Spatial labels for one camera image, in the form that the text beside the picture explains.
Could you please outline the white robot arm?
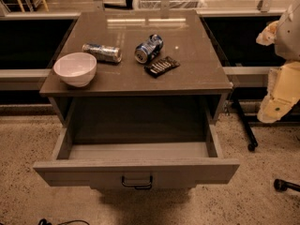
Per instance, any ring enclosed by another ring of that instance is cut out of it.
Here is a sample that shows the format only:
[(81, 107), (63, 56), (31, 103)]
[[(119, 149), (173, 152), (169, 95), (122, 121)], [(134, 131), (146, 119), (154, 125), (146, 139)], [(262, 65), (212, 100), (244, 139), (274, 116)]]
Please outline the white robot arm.
[(278, 21), (269, 23), (256, 42), (274, 44), (276, 55), (285, 59), (283, 66), (270, 69), (267, 95), (257, 114), (261, 122), (271, 124), (300, 100), (300, 0), (294, 0)]

